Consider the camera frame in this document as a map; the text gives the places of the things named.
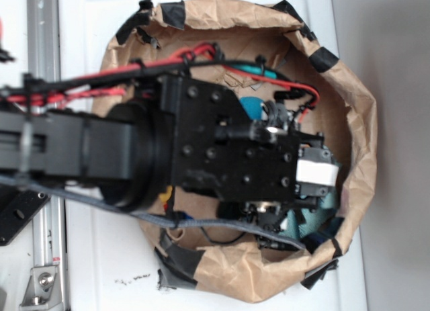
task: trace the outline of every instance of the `blue object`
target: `blue object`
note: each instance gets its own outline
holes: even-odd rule
[[[247,73],[250,73],[250,74],[260,75],[260,76],[262,75],[260,67],[250,66],[248,64],[240,64],[232,67],[240,71],[246,71]],[[277,76],[275,72],[266,70],[264,71],[264,77],[276,79]]]
[[[261,120],[261,114],[263,113],[263,108],[261,107],[263,100],[261,98],[245,96],[239,101],[251,120]]]

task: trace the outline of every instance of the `metal frame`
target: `metal frame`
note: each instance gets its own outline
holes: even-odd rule
[[[29,72],[48,81],[59,80],[58,0],[27,0],[27,9]],[[65,201],[62,198],[52,197],[34,217],[33,246],[34,268],[20,309],[68,310]],[[40,283],[40,272],[52,275],[50,294]],[[37,293],[40,289],[43,297]]]

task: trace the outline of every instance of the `paper bag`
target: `paper bag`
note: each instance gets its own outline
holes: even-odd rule
[[[333,259],[346,253],[354,232],[370,205],[376,182],[376,103],[359,79],[326,48],[286,1],[273,7],[237,0],[190,0],[153,7],[140,2],[140,10],[110,41],[102,69],[168,57],[198,42],[219,43],[227,59],[254,60],[259,54],[267,66],[291,80],[315,86],[321,101],[307,115],[302,130],[324,132],[325,144],[342,164],[339,174],[344,221],[335,238],[312,254],[259,250],[252,235],[233,245],[211,245],[199,229],[161,230],[141,222],[161,265],[161,285],[196,288],[224,294],[246,302],[264,301],[291,285],[306,283],[323,273]],[[273,87],[226,72],[222,68],[193,69],[194,78],[223,84],[238,97],[252,95],[270,99]],[[96,99],[93,111],[105,115],[121,97]],[[194,218],[215,218],[218,201],[176,191],[175,209]],[[160,202],[152,212],[163,214]],[[208,228],[214,240],[226,241],[238,234]]]

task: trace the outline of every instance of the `gray cable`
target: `gray cable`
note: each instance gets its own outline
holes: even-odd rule
[[[12,187],[17,186],[17,181],[13,177],[8,177],[6,175],[0,175],[0,184],[9,185]],[[111,206],[105,203],[103,200],[89,197],[87,195],[81,195],[79,193],[67,191],[61,188],[49,188],[34,181],[29,182],[26,185],[28,190],[32,190],[35,192],[47,193],[50,195],[56,195],[58,197],[63,197],[65,199],[70,199],[76,202],[83,202],[85,204],[89,204],[90,206],[100,208],[103,210],[107,210],[109,212],[116,212],[123,214],[119,208],[115,206]],[[282,242],[297,249],[305,249],[305,246],[290,237],[280,236],[276,233],[270,232],[268,230],[264,230],[259,226],[248,224],[246,222],[240,222],[238,220],[225,220],[225,219],[194,219],[194,220],[179,220],[174,221],[170,220],[164,216],[152,215],[146,212],[133,212],[130,214],[138,219],[144,220],[146,222],[150,222],[151,224],[156,224],[161,228],[195,228],[195,227],[225,227],[230,229],[239,230],[241,232],[249,232],[254,235],[262,236],[271,240],[276,240],[277,242]]]

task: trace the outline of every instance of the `red cable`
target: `red cable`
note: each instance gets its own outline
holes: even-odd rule
[[[0,20],[0,37],[1,37],[1,20]],[[145,63],[144,66],[147,68],[156,67],[156,66],[167,66],[170,64],[179,64],[184,61],[184,58],[186,57],[188,60],[194,60],[197,56],[205,56],[206,58],[213,59],[214,55],[216,53],[215,47],[212,44],[209,44],[207,42],[201,43],[194,48],[184,47],[180,48],[179,50],[176,50],[169,58],[162,59],[162,60],[156,60],[153,62]],[[227,70],[229,70],[232,73],[236,73],[241,76],[250,77],[256,81],[264,81],[267,83],[271,83],[274,85],[278,85],[283,87],[286,90],[290,90],[291,88],[297,88],[297,89],[303,89],[315,96],[314,101],[310,103],[309,105],[314,107],[320,100],[320,95],[316,89],[314,89],[311,86],[301,84],[301,83],[293,83],[290,81],[283,81],[279,79],[271,79],[265,76],[256,75],[252,73],[248,73],[246,71],[241,71],[239,69],[234,69],[229,66],[224,66]],[[104,77],[107,75],[112,74],[118,74],[118,73],[127,73],[130,71],[136,71],[141,69],[141,65],[138,63],[134,64],[128,64],[126,66],[119,66],[118,68],[114,69],[108,69],[106,71],[101,71],[99,73],[90,74],[78,77],[77,79],[89,79],[89,78],[96,78],[96,77]],[[125,95],[124,89],[119,88],[109,88],[109,89],[94,89],[89,91],[83,91],[79,93],[74,94],[68,94],[65,95],[63,93],[54,93],[52,95],[49,95],[47,97],[48,103],[58,103],[60,101],[63,102],[61,105],[64,107],[67,103],[74,99],[80,99],[80,98],[88,98],[88,97],[101,97],[101,96],[113,96],[113,95]],[[15,103],[21,103],[24,104],[26,102],[26,97],[23,95],[12,95],[8,98],[8,101],[15,102]],[[43,95],[40,94],[33,94],[32,95],[32,105],[44,105],[45,99]],[[302,122],[304,119],[304,116],[309,112],[309,109],[306,108],[302,112],[302,115],[300,116],[300,119],[298,120],[299,123]]]

